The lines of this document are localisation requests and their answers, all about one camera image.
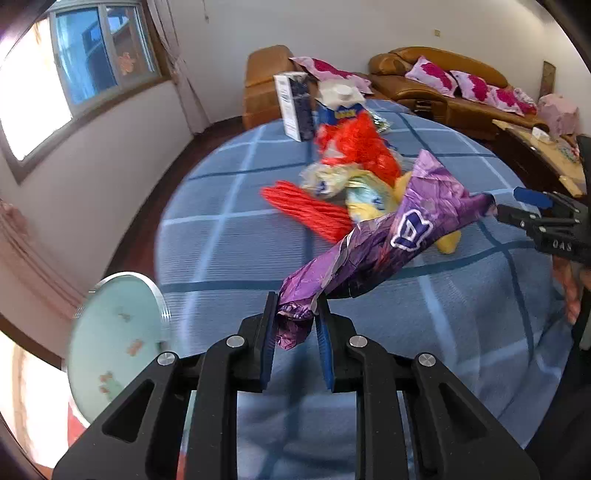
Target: brown leather sofa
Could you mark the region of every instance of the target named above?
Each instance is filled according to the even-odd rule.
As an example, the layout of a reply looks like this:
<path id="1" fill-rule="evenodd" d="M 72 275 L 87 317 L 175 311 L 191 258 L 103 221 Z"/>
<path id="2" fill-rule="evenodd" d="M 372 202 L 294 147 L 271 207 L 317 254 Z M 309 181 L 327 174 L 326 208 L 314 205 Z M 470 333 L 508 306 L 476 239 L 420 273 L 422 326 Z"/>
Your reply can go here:
<path id="1" fill-rule="evenodd" d="M 522 117 L 463 98 L 445 97 L 427 85 L 406 79 L 404 75 L 421 56 L 448 72 L 459 70 L 471 73 L 483 78 L 489 85 L 500 88 L 509 85 L 500 72 L 481 61 L 436 48 L 405 47 L 376 55 L 369 61 L 372 86 L 388 98 L 409 107 L 417 115 L 432 118 L 469 137 L 494 139 L 497 133 L 492 123 L 494 119 L 526 128 L 540 127 L 548 131 L 544 121 L 535 115 Z"/>
<path id="2" fill-rule="evenodd" d="M 248 57 L 242 110 L 242 123 L 247 130 L 281 118 L 273 75 L 302 71 L 290 57 L 293 57 L 293 54 L 285 45 L 262 48 Z M 316 83 L 311 79 L 309 85 L 311 97 L 314 99 L 317 93 Z M 376 90 L 374 94 L 373 98 L 388 99 Z"/>

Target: purple plastic bag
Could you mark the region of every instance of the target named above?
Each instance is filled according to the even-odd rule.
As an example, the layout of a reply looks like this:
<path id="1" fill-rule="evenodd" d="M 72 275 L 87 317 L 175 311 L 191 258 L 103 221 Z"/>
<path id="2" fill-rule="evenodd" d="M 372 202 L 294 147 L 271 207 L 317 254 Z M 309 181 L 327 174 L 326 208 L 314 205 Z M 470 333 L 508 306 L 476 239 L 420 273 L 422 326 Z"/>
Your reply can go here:
<path id="1" fill-rule="evenodd" d="M 396 212 L 366 220 L 333 248 L 283 281 L 277 343 L 288 350 L 312 328 L 316 301 L 358 297 L 390 278 L 439 238 L 492 212 L 492 195 L 470 196 L 426 150 L 421 150 Z"/>

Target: cardboard box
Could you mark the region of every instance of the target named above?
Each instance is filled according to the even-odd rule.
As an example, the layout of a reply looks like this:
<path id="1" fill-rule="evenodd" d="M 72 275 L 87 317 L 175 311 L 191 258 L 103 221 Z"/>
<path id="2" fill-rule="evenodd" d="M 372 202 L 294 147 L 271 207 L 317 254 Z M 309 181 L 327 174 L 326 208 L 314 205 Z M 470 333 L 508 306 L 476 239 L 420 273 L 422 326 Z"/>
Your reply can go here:
<path id="1" fill-rule="evenodd" d="M 312 140 L 315 130 L 308 74 L 285 72 L 274 75 L 274 78 L 285 134 L 298 142 Z"/>
<path id="2" fill-rule="evenodd" d="M 324 80 L 319 84 L 316 104 L 318 123 L 336 125 L 357 117 L 365 109 L 365 98 L 349 80 Z"/>

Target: pink pillow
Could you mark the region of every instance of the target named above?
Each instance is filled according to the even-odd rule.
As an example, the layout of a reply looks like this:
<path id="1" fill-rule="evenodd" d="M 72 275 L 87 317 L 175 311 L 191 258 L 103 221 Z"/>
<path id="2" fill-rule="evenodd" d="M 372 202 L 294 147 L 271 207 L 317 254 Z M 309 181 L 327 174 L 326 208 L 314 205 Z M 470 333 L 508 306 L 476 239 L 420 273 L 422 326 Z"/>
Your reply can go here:
<path id="1" fill-rule="evenodd" d="M 419 58 L 405 77 L 435 88 L 436 91 L 446 97 L 453 97 L 457 89 L 457 82 L 454 78 L 439 65 L 428 61 L 425 57 Z"/>
<path id="2" fill-rule="evenodd" d="M 528 113 L 531 115 L 538 114 L 538 106 L 535 104 L 535 101 L 532 97 L 530 97 L 520 88 L 513 89 L 513 93 L 515 94 L 515 98 L 517 98 L 517 105 L 519 105 L 519 108 L 521 108 L 523 113 L 526 115 Z"/>
<path id="3" fill-rule="evenodd" d="M 495 106 L 499 110 L 503 110 L 504 112 L 509 113 L 516 113 L 517 115 L 524 116 L 521 108 L 519 108 L 519 104 L 517 103 L 517 98 L 513 93 L 513 90 L 505 90 L 499 87 L 491 86 L 491 94 L 495 101 Z"/>
<path id="4" fill-rule="evenodd" d="M 326 63 L 323 60 L 313 59 L 311 57 L 293 57 L 290 60 L 303 66 L 320 81 L 347 79 L 351 80 L 360 92 L 373 93 L 371 88 L 369 88 L 371 82 L 368 79 L 361 78 L 352 72 L 336 69 L 330 63 Z"/>
<path id="5" fill-rule="evenodd" d="M 484 79 L 470 73 L 458 72 L 457 70 L 452 70 L 451 74 L 456 78 L 460 85 L 462 98 L 472 102 L 495 106 L 490 87 L 486 84 Z"/>

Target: blue tablecloth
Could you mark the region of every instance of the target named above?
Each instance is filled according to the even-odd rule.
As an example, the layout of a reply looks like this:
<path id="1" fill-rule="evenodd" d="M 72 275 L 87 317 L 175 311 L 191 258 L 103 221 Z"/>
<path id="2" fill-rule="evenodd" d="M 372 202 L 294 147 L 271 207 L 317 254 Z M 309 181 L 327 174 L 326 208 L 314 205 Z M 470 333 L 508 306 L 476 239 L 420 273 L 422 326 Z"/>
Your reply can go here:
<path id="1" fill-rule="evenodd" d="M 443 125 L 370 101 L 392 123 L 399 152 L 431 151 L 471 192 L 514 204 L 517 176 L 489 150 Z M 205 351 L 262 311 L 268 290 L 328 249 L 274 210 L 262 186 L 316 161 L 313 143 L 286 137 L 281 121 L 229 141 L 179 185 L 162 218 L 157 280 L 171 310 L 173 348 Z M 429 351 L 525 446 L 554 395 L 571 347 L 550 259 L 519 229 L 487 218 L 462 230 L 455 254 L 430 248 L 398 275 L 333 312 L 392 353 Z M 239 395 L 241 478 L 353 478 L 355 396 L 324 385 L 315 335 L 275 352 L 263 395 Z"/>

